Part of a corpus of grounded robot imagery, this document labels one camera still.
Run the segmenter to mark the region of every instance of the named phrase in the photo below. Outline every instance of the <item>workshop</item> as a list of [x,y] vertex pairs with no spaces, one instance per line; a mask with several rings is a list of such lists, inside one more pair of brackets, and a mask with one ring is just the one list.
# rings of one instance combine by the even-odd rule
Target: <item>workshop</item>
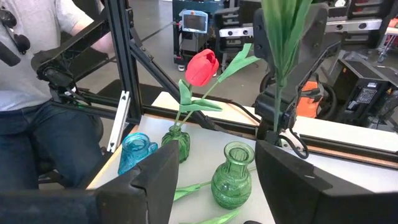
[[397,0],[0,20],[0,224],[398,223]]

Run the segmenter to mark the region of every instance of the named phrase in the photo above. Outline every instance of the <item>white t-shirt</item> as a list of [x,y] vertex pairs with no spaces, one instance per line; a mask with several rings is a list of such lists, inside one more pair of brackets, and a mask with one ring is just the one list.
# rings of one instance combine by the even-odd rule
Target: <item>white t-shirt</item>
[[21,55],[0,25],[0,41],[21,58],[14,67],[0,61],[0,111],[45,103],[51,99],[49,84],[37,79],[30,60],[34,53],[59,47],[61,31],[70,32],[87,15],[72,0],[0,0],[0,6],[17,18],[14,32],[30,41],[30,49]]

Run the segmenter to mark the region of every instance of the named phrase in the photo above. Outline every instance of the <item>cart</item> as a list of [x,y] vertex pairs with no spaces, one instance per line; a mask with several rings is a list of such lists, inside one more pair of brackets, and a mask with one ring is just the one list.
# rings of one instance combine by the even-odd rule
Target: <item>cart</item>
[[379,63],[383,63],[387,57],[387,52],[395,45],[396,37],[398,35],[398,29],[395,28],[397,24],[398,19],[391,20],[389,27],[386,30],[386,34],[384,35],[379,47],[379,57],[377,58],[377,62]]

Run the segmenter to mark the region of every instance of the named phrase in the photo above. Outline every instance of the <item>white bar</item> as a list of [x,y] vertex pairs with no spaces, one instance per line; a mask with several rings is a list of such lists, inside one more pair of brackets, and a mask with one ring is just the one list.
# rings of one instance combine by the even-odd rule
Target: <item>white bar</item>
[[[330,21],[326,23],[325,32],[353,32],[365,30],[378,30],[381,19]],[[220,37],[250,37],[253,36],[253,27],[238,27],[221,29]]]
[[124,123],[126,122],[127,112],[130,108],[130,93],[128,91],[122,91],[120,96],[118,110],[116,112],[116,117],[114,119],[111,137],[109,139],[107,151],[115,152],[119,147],[122,133],[124,129]]
[[348,20],[348,21],[333,21],[326,23],[325,32],[353,32],[378,30],[380,28],[381,19],[365,19],[365,20]]

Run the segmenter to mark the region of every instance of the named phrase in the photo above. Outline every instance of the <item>metal bracket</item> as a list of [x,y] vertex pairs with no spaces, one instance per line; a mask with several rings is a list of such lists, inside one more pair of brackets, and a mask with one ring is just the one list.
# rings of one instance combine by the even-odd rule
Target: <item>metal bracket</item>
[[115,152],[115,150],[120,145],[129,107],[130,93],[128,91],[122,91],[119,100],[118,110],[116,112],[116,117],[114,119],[112,127],[111,137],[109,139],[108,147],[106,149],[108,152]]
[[[303,152],[303,145],[300,143],[300,141],[296,137],[294,137],[294,135],[290,131],[282,130],[280,135],[283,135],[283,136],[289,138],[293,142],[296,149],[298,149],[300,152]],[[289,143],[285,139],[281,139],[280,143],[282,145],[281,146],[282,149],[293,150],[292,147],[289,145]]]

